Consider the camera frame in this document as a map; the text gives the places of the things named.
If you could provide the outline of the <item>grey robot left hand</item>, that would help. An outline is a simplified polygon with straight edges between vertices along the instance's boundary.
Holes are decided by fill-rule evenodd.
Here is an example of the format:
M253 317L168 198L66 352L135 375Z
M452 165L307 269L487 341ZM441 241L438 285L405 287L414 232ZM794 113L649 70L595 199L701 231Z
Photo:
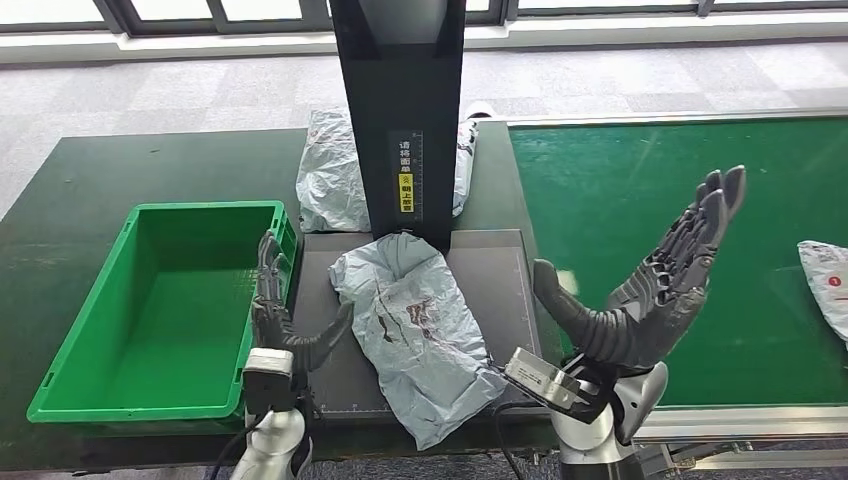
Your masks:
M291 315L281 298L280 250L273 232L267 230L257 249L256 287L251 301L254 340L260 348L292 352L294 370L312 372L323 365L342 336L350 330L354 305L350 301L342 301L336 319L320 334L297 335L293 330Z

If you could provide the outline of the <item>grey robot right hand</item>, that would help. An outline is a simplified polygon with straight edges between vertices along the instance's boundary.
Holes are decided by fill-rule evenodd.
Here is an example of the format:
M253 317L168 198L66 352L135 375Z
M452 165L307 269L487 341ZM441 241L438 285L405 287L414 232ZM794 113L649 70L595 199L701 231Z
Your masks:
M583 305L545 259L533 262L536 298L586 357L636 370L654 367L702 309L715 257L746 187L742 165L709 172L657 246L610 292L605 309Z

